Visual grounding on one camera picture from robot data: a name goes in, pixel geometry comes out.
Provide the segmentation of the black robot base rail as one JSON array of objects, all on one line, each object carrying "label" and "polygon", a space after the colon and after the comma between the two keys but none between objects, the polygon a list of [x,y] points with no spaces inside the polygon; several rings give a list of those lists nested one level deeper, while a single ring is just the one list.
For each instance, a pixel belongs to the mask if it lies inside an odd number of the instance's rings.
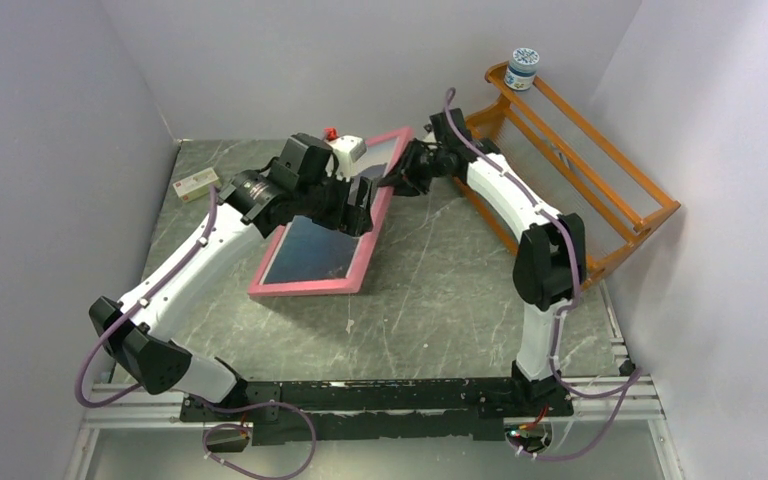
[{"label": "black robot base rail", "polygon": [[291,441],[372,440],[466,436],[493,441],[519,422],[569,417],[569,394],[554,380],[512,377],[413,380],[251,382],[245,406],[264,408],[232,414],[186,396],[184,423],[245,421],[256,446]]}]

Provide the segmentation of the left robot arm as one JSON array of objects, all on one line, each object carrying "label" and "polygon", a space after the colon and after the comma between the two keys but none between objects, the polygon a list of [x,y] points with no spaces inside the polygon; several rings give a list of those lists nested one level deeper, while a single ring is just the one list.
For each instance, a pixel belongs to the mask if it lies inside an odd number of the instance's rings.
[{"label": "left robot arm", "polygon": [[147,279],[117,300],[98,298],[89,316],[105,351],[148,393],[185,392],[222,420],[248,402],[247,381],[218,358],[174,341],[193,301],[239,257],[297,217],[351,237],[373,228],[372,180],[357,174],[367,145],[357,136],[288,138],[265,166],[210,187],[196,230]]}]

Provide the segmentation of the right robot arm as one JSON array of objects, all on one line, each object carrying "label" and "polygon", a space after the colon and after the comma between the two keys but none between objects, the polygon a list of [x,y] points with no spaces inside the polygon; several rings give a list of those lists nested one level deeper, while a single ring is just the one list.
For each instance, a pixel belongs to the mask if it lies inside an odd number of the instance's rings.
[{"label": "right robot arm", "polygon": [[586,275],[583,221],[543,201],[491,140],[471,134],[460,109],[443,110],[430,121],[432,140],[410,141],[381,183],[396,196],[412,197],[428,193],[436,178],[456,178],[517,237],[512,281],[525,307],[514,364],[524,378],[509,397],[519,413],[535,414],[548,401],[542,381],[557,374],[563,321]]}]

